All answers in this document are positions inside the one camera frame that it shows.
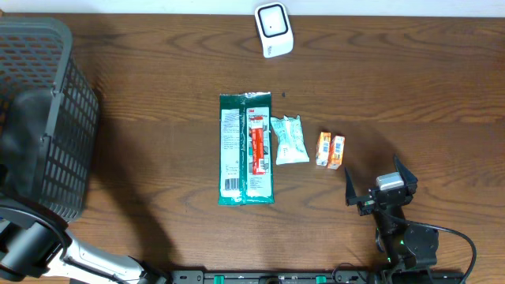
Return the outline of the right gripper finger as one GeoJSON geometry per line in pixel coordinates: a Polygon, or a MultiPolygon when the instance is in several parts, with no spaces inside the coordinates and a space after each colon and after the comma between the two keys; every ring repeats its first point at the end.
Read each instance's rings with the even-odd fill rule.
{"type": "Polygon", "coordinates": [[[406,166],[403,165],[397,155],[394,155],[394,164],[409,193],[415,193],[417,191],[417,177],[406,166]]]}
{"type": "Polygon", "coordinates": [[[357,195],[354,189],[354,184],[352,182],[350,173],[347,170],[347,168],[345,168],[345,176],[346,176],[346,191],[345,191],[346,201],[355,201],[357,195]]]}

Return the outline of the orange tissue pack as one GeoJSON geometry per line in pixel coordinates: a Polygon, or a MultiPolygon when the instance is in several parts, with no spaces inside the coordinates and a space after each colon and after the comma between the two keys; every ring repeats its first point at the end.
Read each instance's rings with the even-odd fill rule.
{"type": "Polygon", "coordinates": [[[334,136],[329,150],[327,168],[337,170],[342,165],[343,150],[345,145],[344,136],[334,136]]]}
{"type": "Polygon", "coordinates": [[[316,165],[326,166],[329,157],[329,148],[331,144],[331,134],[321,132],[316,145],[316,165]]]}

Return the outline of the mint green wipes pack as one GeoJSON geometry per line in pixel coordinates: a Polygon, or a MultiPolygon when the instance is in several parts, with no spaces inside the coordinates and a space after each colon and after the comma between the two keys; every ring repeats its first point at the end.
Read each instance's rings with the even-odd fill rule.
{"type": "Polygon", "coordinates": [[[276,165],[308,163],[307,153],[299,115],[294,117],[271,118],[271,127],[278,138],[276,165]]]}

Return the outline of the green 3M adhesive package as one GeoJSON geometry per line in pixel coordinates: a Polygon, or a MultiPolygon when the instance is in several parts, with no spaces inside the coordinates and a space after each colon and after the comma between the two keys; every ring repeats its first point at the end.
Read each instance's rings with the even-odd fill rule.
{"type": "Polygon", "coordinates": [[[271,93],[219,97],[219,205],[273,204],[271,93]]]}

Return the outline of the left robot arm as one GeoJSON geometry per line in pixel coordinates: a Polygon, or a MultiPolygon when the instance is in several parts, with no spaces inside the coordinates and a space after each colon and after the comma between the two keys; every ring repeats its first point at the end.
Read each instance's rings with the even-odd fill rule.
{"type": "Polygon", "coordinates": [[[60,215],[32,199],[44,173],[45,133],[54,97],[48,90],[19,94],[1,135],[1,276],[68,277],[73,283],[169,283],[171,277],[129,256],[79,241],[60,215]]]}

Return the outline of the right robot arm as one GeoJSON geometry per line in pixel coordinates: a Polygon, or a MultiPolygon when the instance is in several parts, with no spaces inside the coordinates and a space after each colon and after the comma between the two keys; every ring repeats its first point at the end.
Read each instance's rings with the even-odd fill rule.
{"type": "Polygon", "coordinates": [[[418,179],[398,157],[394,157],[394,164],[395,172],[379,176],[376,186],[363,196],[356,194],[346,171],[346,204],[355,205],[359,215],[372,215],[375,219],[376,236],[388,258],[388,264],[376,272],[375,282],[427,282],[428,269],[437,263],[439,233],[406,219],[402,208],[413,200],[418,179]]]}

